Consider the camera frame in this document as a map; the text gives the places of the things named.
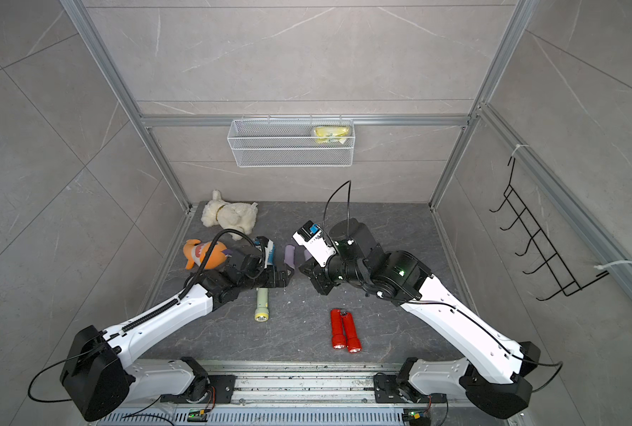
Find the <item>green flashlight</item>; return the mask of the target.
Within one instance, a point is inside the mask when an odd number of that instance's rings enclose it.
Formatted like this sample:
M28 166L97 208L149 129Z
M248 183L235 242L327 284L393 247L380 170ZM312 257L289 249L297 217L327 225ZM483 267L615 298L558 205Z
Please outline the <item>green flashlight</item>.
M266 288L256 290L255 321L266 322L270 317L269 291Z

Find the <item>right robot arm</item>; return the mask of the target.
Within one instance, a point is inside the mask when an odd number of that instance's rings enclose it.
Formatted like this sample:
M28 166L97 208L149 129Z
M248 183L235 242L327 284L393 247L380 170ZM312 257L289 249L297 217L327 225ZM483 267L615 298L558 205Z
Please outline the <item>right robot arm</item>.
M393 386L401 399L420 403L434 394L464 396L499 419L528 408L534 388L526 376L536 369L540 349L492 328L417 257L404 250L385 251L355 218L330 232L308 221L293 238L309 254L299 269L319 294L350 284L417 317L461 353L454 361L407 359Z

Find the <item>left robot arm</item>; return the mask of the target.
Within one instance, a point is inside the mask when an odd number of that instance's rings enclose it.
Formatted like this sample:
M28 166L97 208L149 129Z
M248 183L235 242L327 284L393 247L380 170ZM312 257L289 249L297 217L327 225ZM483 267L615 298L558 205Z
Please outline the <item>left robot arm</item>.
M97 330L88 326L72 341L60 383L88 422L125 402L167 396L197 403L212 394L207 371L192 357L147 366L140 357L185 325L209 315L250 289L285 288L295 273L295 248L283 266L272 255L237 250L216 269L193 273L188 292L175 294L142 314Z

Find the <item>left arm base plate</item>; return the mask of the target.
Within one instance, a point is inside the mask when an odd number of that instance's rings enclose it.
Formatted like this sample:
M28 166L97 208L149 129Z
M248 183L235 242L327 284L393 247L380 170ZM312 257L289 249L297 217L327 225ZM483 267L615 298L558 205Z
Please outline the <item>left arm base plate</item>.
M182 395L163 395L161 402L174 404L230 404L237 376L209 376L207 383L195 380Z

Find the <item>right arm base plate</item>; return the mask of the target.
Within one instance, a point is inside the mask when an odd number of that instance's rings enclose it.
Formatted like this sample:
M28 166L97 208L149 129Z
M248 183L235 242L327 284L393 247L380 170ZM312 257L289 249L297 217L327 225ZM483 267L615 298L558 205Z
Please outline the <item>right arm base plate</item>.
M399 384L396 375L377 373L373 376L374 399L377 404L446 403L445 394L422 395L410 384Z

